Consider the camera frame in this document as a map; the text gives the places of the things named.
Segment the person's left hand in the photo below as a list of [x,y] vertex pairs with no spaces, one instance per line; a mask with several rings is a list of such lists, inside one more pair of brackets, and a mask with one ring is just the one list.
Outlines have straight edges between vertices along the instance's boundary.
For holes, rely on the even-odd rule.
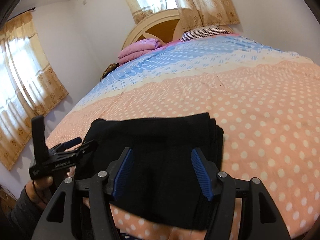
[[23,191],[23,210],[44,210],[61,183],[66,178],[73,177],[74,173],[75,166],[72,166],[65,173],[29,181]]

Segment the left forearm dark sleeve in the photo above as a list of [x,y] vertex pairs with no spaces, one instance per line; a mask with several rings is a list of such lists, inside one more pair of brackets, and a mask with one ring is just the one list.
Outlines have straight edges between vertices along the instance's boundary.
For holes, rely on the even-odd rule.
[[31,239],[42,213],[43,209],[29,198],[24,187],[13,210],[7,215],[13,236],[16,239]]

